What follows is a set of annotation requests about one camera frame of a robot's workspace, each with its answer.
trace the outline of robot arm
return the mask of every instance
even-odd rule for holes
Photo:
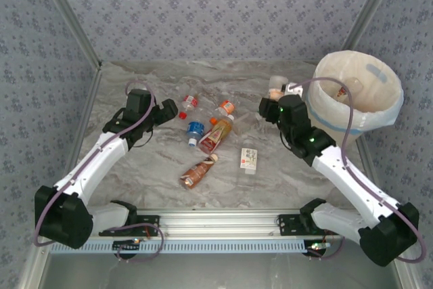
[[[163,108],[155,105],[149,115],[134,129],[114,138],[102,147],[115,134],[124,131],[140,121],[151,105],[149,91],[133,89],[128,94],[125,108],[120,109],[104,126],[103,133],[96,144],[81,162],[53,187],[42,186],[35,194],[35,220],[38,221],[43,210],[53,196],[68,182],[71,183],[53,203],[43,220],[40,236],[72,248],[81,247],[92,234],[111,227],[125,225],[130,219],[128,204],[110,203],[103,207],[89,207],[89,200],[98,184],[112,166],[121,159],[134,144],[154,127],[165,123],[177,115],[177,107],[172,99],[162,102]],[[94,156],[91,164],[86,161]],[[78,177],[73,176],[81,170]]]
[[[300,209],[306,229],[328,229],[359,243],[364,253],[376,264],[385,266],[416,243],[416,235],[382,203],[395,207],[417,228],[419,213],[411,204],[400,205],[376,187],[348,161],[351,171],[382,200],[377,201],[346,171],[341,149],[323,130],[311,126],[302,93],[294,89],[278,102],[262,98],[259,113],[275,123],[287,148],[309,166],[326,176],[356,208],[358,213],[333,207],[322,199],[314,199]]]

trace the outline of blue stripe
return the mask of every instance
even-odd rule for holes
[[[322,125],[324,125],[325,127],[330,128],[331,130],[334,131],[338,131],[338,132],[343,132],[345,133],[347,128],[340,128],[340,127],[336,127],[335,125],[332,125],[331,123],[327,122],[326,120],[323,120],[319,115],[317,115],[317,113],[311,108],[310,102],[309,102],[309,97],[308,95],[306,96],[305,102],[309,108],[309,112],[311,115],[313,115],[315,117],[315,119],[317,121],[319,121]],[[364,131],[358,130],[358,129],[351,129],[350,130],[350,134],[351,135],[360,135],[362,133],[364,133]]]

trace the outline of wire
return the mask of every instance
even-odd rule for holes
[[[149,137],[149,139],[147,139],[146,142],[143,143],[142,145],[139,145],[139,146],[133,146],[133,148],[141,148],[141,147],[144,147],[145,145],[147,145],[147,143],[150,141],[150,139],[152,138],[153,135],[154,135],[154,130],[152,129],[152,131],[150,132],[150,137]]]
[[[283,133],[281,131],[279,132],[279,138],[281,139],[281,143],[283,144],[283,146],[289,149],[290,151],[292,151],[292,149],[289,146],[287,146],[286,143],[284,142]]]
[[[125,230],[125,229],[131,229],[131,228],[136,228],[136,227],[151,227],[153,229],[155,229],[160,235],[161,235],[161,244],[159,245],[158,249],[156,250],[155,253],[153,253],[152,255],[150,255],[149,257],[143,257],[141,259],[133,259],[133,260],[126,260],[123,259],[120,256],[120,251],[122,250],[122,248],[124,248],[126,245],[120,245],[119,248],[117,249],[117,253],[116,256],[119,259],[119,261],[125,261],[127,263],[142,263],[142,262],[147,262],[147,261],[151,261],[153,259],[155,259],[162,251],[162,249],[164,248],[164,233],[162,232],[162,230],[158,227],[155,226],[153,223],[136,223],[134,225],[127,225],[127,226],[122,226],[122,227],[113,227],[113,228],[109,228],[107,229],[108,231],[112,231],[112,230]]]
[[[315,252],[314,250],[310,250],[310,249],[308,249],[307,252],[309,252],[309,253],[311,253],[311,254],[314,254],[314,255],[317,255],[317,257],[319,257],[319,258],[322,259],[322,260],[329,260],[329,259],[334,258],[334,257],[336,257],[337,255],[340,254],[340,252],[341,252],[342,249],[343,249],[343,245],[344,245],[345,241],[346,241],[346,238],[345,238],[345,237],[342,237],[341,242],[340,242],[340,245],[339,245],[339,247],[337,248],[337,250],[336,250],[334,253],[332,253],[331,255],[328,255],[327,257],[323,257],[323,256],[321,256],[318,252]]]
[[[131,125],[129,128],[126,128],[125,130],[122,130],[119,133],[116,133],[115,135],[113,135],[112,137],[110,137],[109,139],[107,139],[104,143],[101,144],[101,147],[99,147],[98,149],[96,149],[91,155],[90,157],[76,170],[76,172],[73,174],[73,176],[70,178],[70,181],[67,181],[65,183],[65,185],[63,185],[53,196],[53,198],[47,203],[47,205],[45,206],[45,208],[42,210],[41,216],[38,219],[38,222],[36,224],[35,227],[35,231],[33,232],[33,244],[37,247],[42,247],[42,246],[46,246],[46,245],[50,245],[53,244],[54,241],[48,241],[48,242],[44,242],[44,243],[40,243],[38,241],[38,236],[39,236],[39,232],[41,231],[41,227],[42,227],[42,223],[45,219],[45,217],[47,216],[47,213],[49,211],[49,209],[53,206],[54,202],[62,195],[63,192],[66,191],[66,189],[72,184],[71,181],[76,181],[77,177],[85,170],[85,168],[87,166],[89,166],[89,164],[91,163],[91,161],[114,139],[120,137],[121,135],[124,135],[125,133],[135,129],[136,127],[138,127],[150,114],[150,111],[152,111],[152,108],[155,105],[155,95],[154,92],[148,87],[148,85],[144,82],[144,81],[140,81],[139,79],[135,79],[132,81],[129,81],[124,89],[124,92],[126,95],[128,95],[128,88],[129,85],[132,83],[139,83],[142,85],[145,85],[146,89],[149,91],[150,93],[150,105],[149,108],[147,109],[146,113],[133,125]]]
[[[350,93],[350,90],[348,89],[348,87],[342,83],[341,81],[339,81],[338,79],[335,78],[331,78],[331,77],[315,77],[312,79],[308,79],[306,81],[303,81],[301,83],[298,83],[296,85],[293,85],[290,87],[290,89],[293,89],[295,87],[299,87],[305,84],[310,84],[313,81],[333,81],[337,84],[339,84],[341,87],[344,88],[344,90],[347,92],[347,96],[349,98],[349,121],[347,124],[347,128],[346,128],[346,132],[344,133],[344,137],[343,137],[343,141],[342,141],[342,145],[341,145],[341,159],[342,162],[344,164],[344,167],[346,168],[347,172],[349,173],[349,175],[371,196],[373,196],[377,201],[381,202],[386,208],[390,209],[395,215],[397,215],[401,220],[403,220],[403,222],[410,228],[410,230],[417,236],[419,245],[421,246],[421,254],[419,257],[417,257],[416,259],[405,259],[403,257],[397,257],[397,259],[399,261],[405,262],[405,263],[419,263],[422,260],[425,259],[426,255],[427,255],[427,246],[426,243],[424,242],[424,239],[422,238],[422,235],[420,234],[420,232],[418,231],[418,229],[410,222],[410,220],[408,220],[408,218],[406,218],[400,211],[398,211],[397,209],[395,209],[395,207],[393,207],[391,204],[389,204],[387,201],[385,201],[381,196],[377,195],[373,190],[371,190],[368,186],[366,186],[357,176],[356,174],[352,171],[352,169],[349,167],[348,162],[347,162],[347,155],[346,155],[346,144],[347,144],[347,139],[348,136],[350,134],[350,130],[352,128],[352,122],[353,122],[353,112],[355,110],[355,108],[353,107],[353,99],[352,99],[352,94]]]

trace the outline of trash bin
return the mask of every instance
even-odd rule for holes
[[[353,124],[347,143],[364,132],[393,125],[403,105],[400,79],[379,59],[356,51],[325,56],[314,77],[332,77],[347,83],[354,102]],[[312,125],[323,129],[341,146],[347,128],[349,107],[341,86],[332,81],[310,84],[306,104]]]

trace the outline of gray marble floor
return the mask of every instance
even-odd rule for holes
[[[235,117],[239,117],[258,110],[271,75],[281,74],[298,82],[311,77],[314,69],[304,62],[283,61],[106,63],[81,158],[96,142],[103,125],[125,105],[124,85],[131,79],[146,81],[158,103],[172,98],[180,104],[185,95],[181,85],[202,87],[199,107],[207,120],[225,94],[238,100]],[[258,149],[254,177],[240,177],[242,138],[232,132],[215,151],[219,161],[202,182],[193,190],[185,190],[179,185],[179,176],[206,157],[199,149],[188,147],[186,126],[187,122],[176,118],[156,128],[146,146],[132,149],[114,165],[90,203],[119,199],[141,208],[300,208],[313,198],[324,198],[336,206],[350,206],[329,180],[282,146],[276,126],[264,122],[247,134]],[[355,144],[348,154],[362,168]]]

